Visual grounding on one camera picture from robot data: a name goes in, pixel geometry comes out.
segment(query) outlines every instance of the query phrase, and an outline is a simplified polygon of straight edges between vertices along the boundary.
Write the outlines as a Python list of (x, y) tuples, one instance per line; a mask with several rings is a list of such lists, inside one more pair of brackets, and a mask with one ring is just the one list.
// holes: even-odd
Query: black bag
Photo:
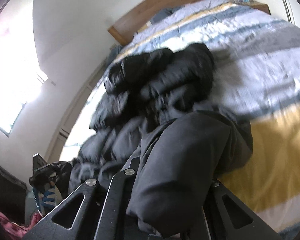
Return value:
[(0, 166), (0, 211), (9, 220), (25, 223), (26, 184)]

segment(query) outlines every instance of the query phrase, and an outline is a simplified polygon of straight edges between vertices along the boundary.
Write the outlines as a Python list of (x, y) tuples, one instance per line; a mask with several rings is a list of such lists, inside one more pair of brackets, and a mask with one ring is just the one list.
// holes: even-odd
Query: bedside table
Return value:
[(247, 2), (247, 3), (238, 3), (238, 4), (247, 5), (247, 6), (250, 6), (251, 8), (253, 8), (253, 9), (257, 9), (257, 10), (263, 11), (263, 12), (271, 15), (270, 10), (269, 10), (269, 6), (265, 3)]

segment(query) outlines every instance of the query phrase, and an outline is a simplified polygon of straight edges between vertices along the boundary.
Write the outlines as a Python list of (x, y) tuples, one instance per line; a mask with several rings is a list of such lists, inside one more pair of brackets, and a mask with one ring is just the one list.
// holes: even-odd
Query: black metal bar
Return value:
[[(271, 227), (218, 181), (210, 188), (203, 209), (207, 215), (209, 229), (213, 231), (211, 239), (281, 240)], [(224, 226), (224, 231), (223, 228), (216, 228), (220, 225)]]
[(112, 178), (94, 240), (115, 239), (124, 186), (126, 180), (135, 179), (136, 174), (135, 170), (126, 169)]

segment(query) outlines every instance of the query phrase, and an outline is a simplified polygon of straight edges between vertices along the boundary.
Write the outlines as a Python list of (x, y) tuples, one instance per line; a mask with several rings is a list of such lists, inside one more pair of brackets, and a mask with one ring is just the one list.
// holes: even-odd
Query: pink fabric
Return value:
[(41, 219), (41, 215), (39, 213), (35, 213), (31, 217), (31, 222), (29, 226), (19, 226), (16, 223), (11, 222), (4, 214), (0, 212), (0, 224), (12, 240), (20, 240)]

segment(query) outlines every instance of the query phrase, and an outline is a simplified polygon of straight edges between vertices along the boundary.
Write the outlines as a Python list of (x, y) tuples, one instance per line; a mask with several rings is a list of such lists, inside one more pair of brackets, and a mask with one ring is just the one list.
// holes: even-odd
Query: yellow stripe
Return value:
[(222, 183), (254, 212), (300, 194), (300, 104), (251, 123), (253, 154)]

